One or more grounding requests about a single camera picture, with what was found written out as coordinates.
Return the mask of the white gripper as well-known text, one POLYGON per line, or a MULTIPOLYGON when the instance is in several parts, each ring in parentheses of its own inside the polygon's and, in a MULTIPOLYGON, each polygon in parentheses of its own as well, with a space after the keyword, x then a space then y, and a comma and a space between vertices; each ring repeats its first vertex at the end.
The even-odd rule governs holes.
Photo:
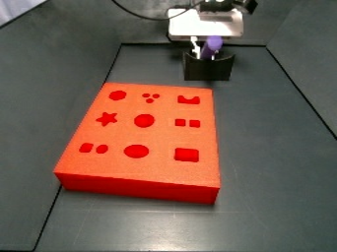
MULTIPOLYGON (((200 57, 198 39, 218 35, 222 38, 240 37, 243 35, 242 14, 236 10, 228 12, 199 12, 196 9, 169 9, 167 12, 168 37, 171 40, 190 40, 192 53, 200 57)), ((210 60, 215 60, 219 50, 212 52, 210 60)))

